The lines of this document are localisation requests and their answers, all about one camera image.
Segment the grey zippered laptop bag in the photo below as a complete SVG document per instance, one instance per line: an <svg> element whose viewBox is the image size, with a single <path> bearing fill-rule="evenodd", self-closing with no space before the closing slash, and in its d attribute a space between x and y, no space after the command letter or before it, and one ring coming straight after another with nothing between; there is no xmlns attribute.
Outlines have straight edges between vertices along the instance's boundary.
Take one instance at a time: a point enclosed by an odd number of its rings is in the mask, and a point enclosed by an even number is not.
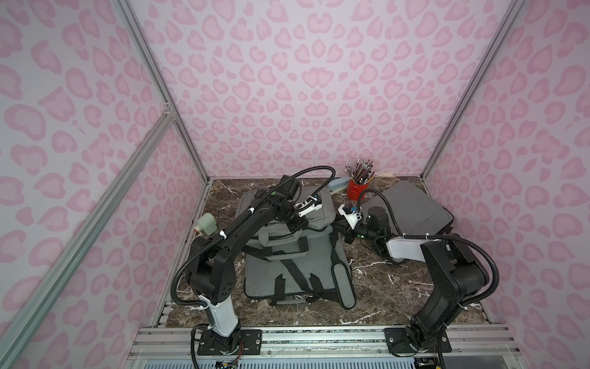
<svg viewBox="0 0 590 369"><path fill-rule="evenodd" d="M246 256L253 255L265 261L295 259L306 255L309 250L309 247L304 244L305 238L318 238L332 232L338 233L343 242L340 233L333 228L336 210L330 191L324 188L318 195L321 197L323 207L307 215L309 225L306 229L293 232L289 231L284 223L272 221L262 227L243 247Z"/></svg>

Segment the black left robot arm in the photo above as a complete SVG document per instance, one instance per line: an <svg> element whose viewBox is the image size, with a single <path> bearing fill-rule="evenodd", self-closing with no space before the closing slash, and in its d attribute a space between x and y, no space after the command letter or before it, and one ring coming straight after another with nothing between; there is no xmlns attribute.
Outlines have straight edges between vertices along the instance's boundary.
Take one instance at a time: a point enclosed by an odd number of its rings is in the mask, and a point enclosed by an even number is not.
<svg viewBox="0 0 590 369"><path fill-rule="evenodd" d="M273 187L254 193L246 209L225 228L208 237L197 237L187 261L176 272L170 294L179 306L200 306L209 319L209 331L216 338L233 338L241 329L230 301L237 280L234 261L244 246L263 227L274 222L285 224L290 233L305 229L310 212L320 210L325 181L307 197L296 202L307 169L281 178Z"/></svg>

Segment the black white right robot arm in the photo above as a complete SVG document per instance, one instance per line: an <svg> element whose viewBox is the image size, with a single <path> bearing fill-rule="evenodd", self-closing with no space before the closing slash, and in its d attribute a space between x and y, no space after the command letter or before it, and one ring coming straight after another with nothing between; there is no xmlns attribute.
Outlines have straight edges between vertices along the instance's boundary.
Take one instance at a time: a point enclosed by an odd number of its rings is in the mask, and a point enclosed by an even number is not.
<svg viewBox="0 0 590 369"><path fill-rule="evenodd" d="M388 212L372 207L366 214L359 207L342 204L337 219L346 222L346 243L365 240L382 258L396 263L413 260L425 263L433 291L424 306L403 328L384 330L389 352L398 358L435 351L451 352L446 329L471 298L482 298L482 288L498 281L498 271L487 253L457 235L396 235Z"/></svg>

